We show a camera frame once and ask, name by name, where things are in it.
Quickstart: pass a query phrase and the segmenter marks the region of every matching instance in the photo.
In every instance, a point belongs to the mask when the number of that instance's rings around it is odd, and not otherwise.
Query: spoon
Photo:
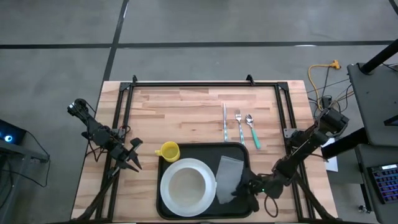
[[[254,128],[253,128],[253,117],[252,117],[250,114],[246,115],[246,123],[247,123],[247,124],[250,126],[250,128],[251,128],[251,134],[253,135],[253,140],[254,140],[254,143],[255,143],[255,145],[256,145],[256,148],[257,148],[257,149],[260,149],[260,148],[261,148],[260,141],[259,141],[259,139],[257,138],[256,131],[255,131]]]

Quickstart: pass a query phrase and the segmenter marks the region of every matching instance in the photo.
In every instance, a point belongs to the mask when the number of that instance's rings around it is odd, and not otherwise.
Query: white paper
[[[326,143],[324,143],[323,145],[321,145],[321,147],[325,147],[331,143],[334,143],[335,139],[334,138],[330,138]],[[337,158],[336,157],[332,157],[330,159],[328,159],[329,162],[325,162],[325,166],[326,166],[326,170],[328,171],[333,171],[333,172],[338,172],[338,167],[337,167]]]

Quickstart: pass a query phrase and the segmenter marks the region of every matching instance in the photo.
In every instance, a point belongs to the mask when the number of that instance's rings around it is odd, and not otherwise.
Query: concrete floor
[[[111,43],[122,2],[2,0],[0,44]],[[388,0],[130,0],[119,42],[394,40],[397,22]],[[251,74],[256,80],[305,80],[311,90],[310,65],[339,60],[343,68],[330,71],[333,83],[347,78],[348,64],[365,62],[384,47],[118,49],[110,80],[133,74],[139,80],[242,80]],[[66,107],[75,98],[95,106],[108,56],[109,49],[0,49],[0,119],[31,131],[52,158],[48,187],[24,181],[14,223],[69,219],[86,141],[80,136],[84,126]],[[317,86],[325,74],[313,70]],[[331,86],[325,94],[337,96],[348,85]],[[355,98],[348,102],[345,134],[362,126]],[[341,157],[355,160],[352,153]],[[45,166],[37,169],[43,172],[32,176],[44,181]],[[357,212],[363,198],[354,179],[330,175],[339,217],[375,223],[374,214]]]

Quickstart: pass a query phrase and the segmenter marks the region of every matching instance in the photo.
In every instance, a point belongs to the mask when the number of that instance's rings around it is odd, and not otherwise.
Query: white bowl
[[[181,159],[164,172],[160,181],[160,195],[174,214],[192,217],[211,205],[216,186],[216,178],[204,162]]]

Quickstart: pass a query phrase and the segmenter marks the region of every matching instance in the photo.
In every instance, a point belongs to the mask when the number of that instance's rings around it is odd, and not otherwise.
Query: wooden tabletop
[[[312,113],[307,100],[303,81],[288,81],[294,115],[298,128],[306,129],[313,124]],[[96,119],[111,126],[116,107],[120,82],[104,82],[98,103]],[[119,124],[122,123],[125,100],[122,104]],[[284,102],[288,126],[289,116]],[[240,142],[238,123],[234,110],[240,109],[243,116],[251,114],[254,128],[261,142],[257,150],[252,140],[250,127],[243,125],[244,140],[249,151],[251,169],[255,173],[270,173],[271,168],[285,155],[282,131],[276,104],[275,91],[271,87],[143,87],[134,88],[130,109],[129,140],[141,138],[144,144],[137,150],[142,170],[137,173],[122,170],[120,173],[118,196],[114,210],[114,222],[169,222],[163,220],[155,207],[157,190],[158,157],[155,150],[166,141],[175,142],[223,142],[223,107],[228,109],[228,137],[230,141]],[[98,162],[90,154],[86,159],[72,212],[78,217],[98,193],[103,175],[106,156]],[[320,203],[330,214],[337,217],[335,203],[331,194],[328,176],[322,158],[309,157],[305,160],[310,188]],[[209,220],[211,222],[293,222],[297,221],[292,188],[285,187],[276,200],[279,216],[270,217],[264,210],[265,194],[257,196],[260,210],[243,219]],[[300,190],[303,210],[305,199]],[[104,217],[108,210],[109,196],[104,204]],[[271,213],[275,212],[272,201],[267,202]]]

